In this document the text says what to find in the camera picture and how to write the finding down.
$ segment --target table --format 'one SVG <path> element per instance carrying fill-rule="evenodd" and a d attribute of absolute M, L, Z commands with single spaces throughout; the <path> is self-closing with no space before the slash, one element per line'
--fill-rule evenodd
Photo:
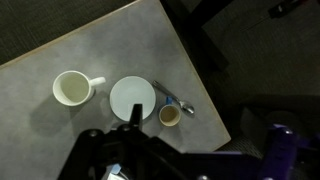
<path fill-rule="evenodd" d="M 66 70 L 104 76 L 86 104 L 69 108 L 52 94 L 55 77 Z M 156 79 L 190 101 L 196 116 L 182 115 L 168 128 L 156 107 L 143 132 L 180 152 L 210 152 L 230 136 L 161 4 L 135 1 L 0 67 L 0 179 L 56 179 L 76 137 L 85 129 L 104 132 L 123 123 L 111 111 L 109 94 L 123 77 Z"/>

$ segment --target dark floor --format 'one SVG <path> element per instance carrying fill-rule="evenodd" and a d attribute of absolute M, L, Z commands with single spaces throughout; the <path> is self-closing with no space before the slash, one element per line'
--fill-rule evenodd
<path fill-rule="evenodd" d="M 0 63 L 132 1 L 0 1 Z M 200 0 L 182 1 L 191 11 Z M 239 121 L 232 112 L 243 99 L 260 93 L 320 95 L 320 5 L 316 0 L 281 19 L 245 30 L 279 1 L 234 0 L 204 26 L 230 65 L 202 80 L 234 137 L 239 134 Z"/>

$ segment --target small cup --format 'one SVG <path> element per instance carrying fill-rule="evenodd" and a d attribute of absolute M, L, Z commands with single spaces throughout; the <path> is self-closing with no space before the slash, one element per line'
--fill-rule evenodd
<path fill-rule="evenodd" d="M 78 71 L 66 71 L 53 83 L 53 95 L 66 106 L 77 106 L 88 101 L 94 93 L 94 86 L 105 83 L 104 77 L 90 79 Z"/>
<path fill-rule="evenodd" d="M 159 112 L 160 122 L 165 126 L 174 126 L 178 124 L 181 119 L 180 110 L 172 104 L 172 98 L 167 97 L 166 105 L 164 105 Z"/>

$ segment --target metal spoon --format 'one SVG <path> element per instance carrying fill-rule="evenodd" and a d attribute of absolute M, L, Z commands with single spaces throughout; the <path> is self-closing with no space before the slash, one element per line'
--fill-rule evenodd
<path fill-rule="evenodd" d="M 152 85 L 154 86 L 154 87 L 156 87 L 157 89 L 159 89 L 160 91 L 162 91 L 164 94 L 166 94 L 167 96 L 171 96 L 172 97 L 172 99 L 174 99 L 175 101 L 177 101 L 178 103 L 179 103 L 179 105 L 180 105 L 180 108 L 184 111 L 184 112 L 186 112 L 186 113 L 188 113 L 188 114 L 190 114 L 190 115 L 194 115 L 194 108 L 193 108 L 193 106 L 190 104 L 190 103 L 188 103 L 188 102 L 186 102 L 186 101 L 181 101 L 181 100 L 179 100 L 179 98 L 177 97 L 177 96 L 175 96 L 174 94 L 172 94 L 169 90 L 167 90 L 165 87 L 163 87 L 160 83 L 158 83 L 157 81 L 153 81 L 152 82 Z"/>

